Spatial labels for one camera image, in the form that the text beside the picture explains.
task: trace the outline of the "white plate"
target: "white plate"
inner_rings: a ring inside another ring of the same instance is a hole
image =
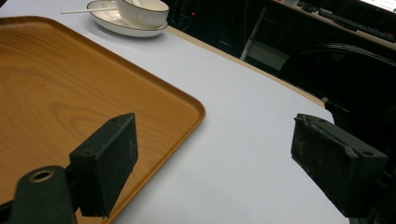
[[[96,8],[109,8],[109,7],[117,7],[116,1],[93,1],[87,5],[87,9],[96,9]],[[111,11],[96,11],[91,12],[93,15],[93,19],[101,26],[105,27],[107,30],[110,30],[114,33],[120,35],[129,35],[135,37],[149,37],[161,34],[165,28],[168,26],[166,22],[163,26],[156,30],[143,30],[139,28],[134,28],[126,24],[125,21],[122,20],[120,13],[118,10]]]

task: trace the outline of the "wooden tray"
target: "wooden tray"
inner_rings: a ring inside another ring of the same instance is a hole
[[[139,159],[108,223],[205,117],[203,105],[57,21],[0,19],[0,203],[18,180],[68,155],[107,120],[135,112]]]

